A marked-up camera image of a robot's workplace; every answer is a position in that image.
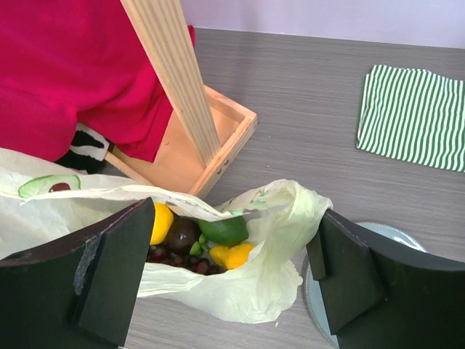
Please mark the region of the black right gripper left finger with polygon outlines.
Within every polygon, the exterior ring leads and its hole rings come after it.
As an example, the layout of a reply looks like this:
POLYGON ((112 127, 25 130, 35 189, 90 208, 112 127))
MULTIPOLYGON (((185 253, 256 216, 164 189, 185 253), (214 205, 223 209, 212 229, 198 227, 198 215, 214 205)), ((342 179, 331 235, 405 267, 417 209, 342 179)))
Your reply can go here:
POLYGON ((124 346, 154 218, 147 198, 3 258, 1 346, 124 346))

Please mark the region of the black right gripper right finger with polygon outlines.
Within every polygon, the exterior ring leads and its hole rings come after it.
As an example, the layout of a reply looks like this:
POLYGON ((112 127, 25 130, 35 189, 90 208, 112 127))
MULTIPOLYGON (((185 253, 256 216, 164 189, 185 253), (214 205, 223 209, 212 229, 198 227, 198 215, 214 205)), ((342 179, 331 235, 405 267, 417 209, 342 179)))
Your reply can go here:
POLYGON ((464 264, 424 253, 333 210, 307 244, 339 348, 462 348, 464 264))

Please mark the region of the red grape bunch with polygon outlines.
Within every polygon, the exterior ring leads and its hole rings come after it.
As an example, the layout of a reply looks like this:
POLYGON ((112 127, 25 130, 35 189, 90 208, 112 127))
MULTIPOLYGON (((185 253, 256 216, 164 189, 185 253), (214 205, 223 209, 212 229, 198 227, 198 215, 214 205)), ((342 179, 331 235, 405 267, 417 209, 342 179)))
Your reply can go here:
POLYGON ((170 252, 163 244, 151 245, 149 247, 146 262, 161 263, 176 268, 184 268, 205 276, 221 274, 226 271, 223 267, 205 257, 196 257, 191 254, 185 256, 176 255, 173 252, 170 252))

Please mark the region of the green avocado print plastic bag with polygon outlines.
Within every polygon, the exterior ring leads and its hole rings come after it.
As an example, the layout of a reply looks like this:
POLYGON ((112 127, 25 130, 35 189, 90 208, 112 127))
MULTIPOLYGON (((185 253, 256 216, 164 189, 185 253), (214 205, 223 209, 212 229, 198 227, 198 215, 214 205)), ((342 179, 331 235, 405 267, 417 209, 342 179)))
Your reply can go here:
POLYGON ((1 256, 53 241, 141 199, 208 221, 243 216, 253 250, 245 265, 215 276, 146 264, 138 296, 182 302, 223 321, 274 321, 290 308, 302 278, 295 255, 315 236, 329 198, 276 180, 218 207, 186 193, 103 174, 79 174, 24 153, 1 151, 1 256))

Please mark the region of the yellow apple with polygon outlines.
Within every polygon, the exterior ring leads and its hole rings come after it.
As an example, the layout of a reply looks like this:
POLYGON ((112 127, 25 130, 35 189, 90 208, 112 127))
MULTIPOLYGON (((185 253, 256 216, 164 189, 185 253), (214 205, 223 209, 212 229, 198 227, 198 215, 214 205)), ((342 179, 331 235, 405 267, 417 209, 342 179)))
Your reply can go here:
POLYGON ((170 208, 161 203, 154 203, 155 218, 153 231, 150 237, 151 245, 159 245, 164 242, 167 233, 174 221, 174 214, 170 208))

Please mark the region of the dark purple passion fruit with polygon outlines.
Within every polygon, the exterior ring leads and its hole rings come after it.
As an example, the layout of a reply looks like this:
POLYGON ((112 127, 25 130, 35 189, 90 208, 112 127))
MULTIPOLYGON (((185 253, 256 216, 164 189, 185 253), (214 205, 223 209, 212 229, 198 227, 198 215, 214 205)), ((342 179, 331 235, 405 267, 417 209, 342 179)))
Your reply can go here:
POLYGON ((200 236, 201 230, 194 219, 180 217, 172 223, 164 242, 170 252, 187 255, 200 236))

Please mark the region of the yellow pear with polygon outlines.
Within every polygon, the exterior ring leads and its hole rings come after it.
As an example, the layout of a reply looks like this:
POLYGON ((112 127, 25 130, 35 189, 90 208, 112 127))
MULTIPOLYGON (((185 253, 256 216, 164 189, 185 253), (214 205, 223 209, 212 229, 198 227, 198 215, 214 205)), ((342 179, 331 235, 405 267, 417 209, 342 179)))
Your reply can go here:
POLYGON ((233 270, 247 262, 253 248, 254 245, 249 243, 232 247, 216 245, 210 249, 209 254, 216 264, 226 270, 233 270))

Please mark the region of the green avocado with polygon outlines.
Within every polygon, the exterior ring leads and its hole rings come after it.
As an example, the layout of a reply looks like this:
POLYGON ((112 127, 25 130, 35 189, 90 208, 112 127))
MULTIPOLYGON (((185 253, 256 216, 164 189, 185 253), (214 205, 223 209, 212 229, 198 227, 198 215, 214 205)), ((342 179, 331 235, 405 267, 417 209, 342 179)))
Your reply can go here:
POLYGON ((208 242, 232 247, 249 237, 247 224, 242 216, 214 222, 197 219, 196 223, 201 232, 199 243, 204 252, 208 252, 211 248, 208 242))

